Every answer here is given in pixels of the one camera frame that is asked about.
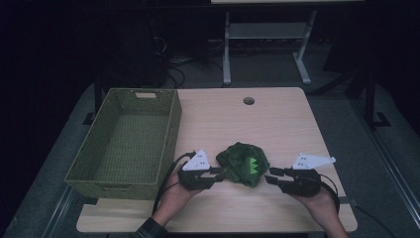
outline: cable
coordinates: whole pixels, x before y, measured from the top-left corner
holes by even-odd
[[[333,184],[334,189],[336,190],[336,194],[339,195],[339,190],[337,189],[336,184],[330,178],[328,178],[328,177],[326,177],[324,175],[321,175],[321,174],[319,176],[324,177],[325,179],[328,179]]]
[[[161,54],[164,53],[164,51],[166,51],[166,48],[167,48],[166,40],[164,38],[161,38],[161,37],[155,37],[155,40],[160,40],[160,41],[163,42],[163,49],[160,51],[160,53]]]
[[[179,163],[180,160],[182,160],[185,157],[189,157],[189,158],[193,158],[195,156],[195,152],[191,152],[191,153],[185,153],[182,156],[180,156],[178,159],[176,159],[172,165],[170,165],[169,170],[167,170],[166,175],[163,178],[163,181],[160,185],[160,188],[157,191],[157,197],[155,199],[155,203],[154,203],[154,209],[152,211],[152,215],[157,211],[158,209],[158,203],[160,202],[160,198],[163,196],[164,192],[167,190],[167,188],[165,188],[167,181],[169,180],[169,177],[172,175],[173,170],[175,169],[176,165]]]
[[[174,64],[174,66],[179,66],[181,64],[192,62],[192,61],[194,61],[194,58],[170,59],[169,63]]]
[[[167,191],[168,189],[170,189],[171,187],[173,187],[173,186],[175,186],[177,184],[179,184],[179,181],[176,182],[176,183],[174,183],[174,184],[172,184],[172,185],[170,185],[170,186],[168,186],[167,188],[164,189],[164,191]]]
[[[366,210],[364,210],[363,208],[361,208],[359,206],[359,204],[355,200],[352,200],[351,201],[351,205],[352,205],[352,207],[357,208],[364,215],[366,215],[367,217],[369,217],[370,219],[372,219],[374,222],[376,222],[380,227],[382,227],[382,229],[384,229],[389,234],[390,237],[396,238],[395,234],[388,227],[386,227],[379,219],[377,219],[376,217],[374,217],[373,215],[371,215],[370,213],[368,213]]]
[[[260,55],[263,52],[263,47],[258,46],[255,41],[241,41],[240,43],[230,44],[232,58],[249,58]]]
[[[175,71],[179,72],[182,75],[181,82],[177,82],[176,79],[175,79],[175,77],[173,77],[172,74],[170,74],[169,72],[167,73],[167,76],[170,78],[170,80],[173,83],[173,88],[183,87],[183,83],[185,81],[185,73],[183,73],[183,71],[181,71],[180,69],[174,68],[174,67],[169,67],[168,69],[175,70]]]

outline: wire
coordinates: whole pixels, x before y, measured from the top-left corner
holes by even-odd
[[[176,159],[172,165],[170,165],[169,170],[167,170],[166,175],[163,178],[163,181],[160,185],[160,188],[157,191],[157,197],[155,199],[155,203],[154,203],[154,209],[152,211],[152,215],[155,213],[155,211],[157,211],[158,209],[158,203],[160,201],[160,198],[163,196],[163,194],[166,192],[167,188],[165,188],[167,181],[169,180],[169,177],[172,175],[173,170],[175,169],[176,165],[179,163],[179,161],[181,161],[183,158],[185,157],[189,157],[189,158],[193,158],[195,156],[195,152],[191,152],[191,153],[185,153],[182,156],[180,156],[178,159]]]
[[[164,189],[164,191],[167,191],[168,189],[170,189],[171,187],[173,187],[173,186],[175,186],[177,184],[179,184],[179,181],[176,182],[176,183],[174,183],[174,184],[172,184],[171,186],[168,186],[167,188]]]
[[[258,46],[255,41],[240,41],[230,44],[230,51],[232,58],[249,58],[260,55],[263,52],[263,47]]]
[[[334,186],[334,189],[336,190],[336,194],[337,195],[339,195],[339,190],[337,189],[337,186],[336,186],[336,184],[330,179],[330,178],[328,178],[328,177],[326,177],[326,176],[324,176],[324,175],[321,175],[320,174],[320,176],[321,177],[324,177],[325,179],[328,179],[332,184],[333,184],[333,186]]]
[[[218,57],[224,51],[225,42],[223,40],[215,40],[214,43],[218,43],[219,45],[208,50],[209,57]]]
[[[175,71],[179,72],[182,76],[181,82],[177,82],[175,77],[170,72],[167,73],[167,76],[169,77],[169,79],[173,83],[173,88],[183,87],[183,83],[185,82],[185,73],[183,73],[183,71],[181,71],[180,69],[174,68],[174,67],[169,67],[168,69],[175,70]]]
[[[377,219],[376,217],[368,213],[366,210],[361,208],[358,204],[355,205],[355,208],[357,208],[364,215],[370,217],[373,221],[375,221],[380,227],[382,227],[389,234],[389,236],[391,236],[392,238],[396,238],[395,234],[388,227],[386,227],[379,219]]]
[[[166,51],[166,48],[167,48],[166,40],[164,38],[161,38],[161,37],[155,37],[155,40],[160,40],[160,41],[163,42],[163,49],[160,52],[164,53],[164,51]]]

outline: metal frame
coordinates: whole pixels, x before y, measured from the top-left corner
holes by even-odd
[[[230,39],[301,39],[302,44],[299,50],[293,53],[293,59],[296,63],[300,77],[303,83],[310,84],[311,79],[303,63],[303,55],[306,46],[311,36],[312,27],[315,22],[317,11],[312,11],[306,23],[275,23],[274,25],[268,24],[231,24],[229,12],[226,12],[225,22],[225,51],[223,55],[223,84],[232,84],[231,77],[231,64],[229,60],[229,40]],[[300,31],[299,24],[304,26]],[[258,32],[256,26],[265,28],[270,27],[271,31]]]

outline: sleeve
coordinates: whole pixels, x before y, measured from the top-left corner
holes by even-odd
[[[143,223],[143,225],[136,231],[137,238],[163,238],[166,237],[167,230],[155,222],[151,217]]]

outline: basket handle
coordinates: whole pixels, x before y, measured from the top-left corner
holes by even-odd
[[[155,92],[141,92],[138,91],[135,93],[136,97],[141,99],[141,98],[157,98],[157,94]]]
[[[96,184],[103,190],[118,190],[118,191],[131,191],[131,187],[128,184]]]

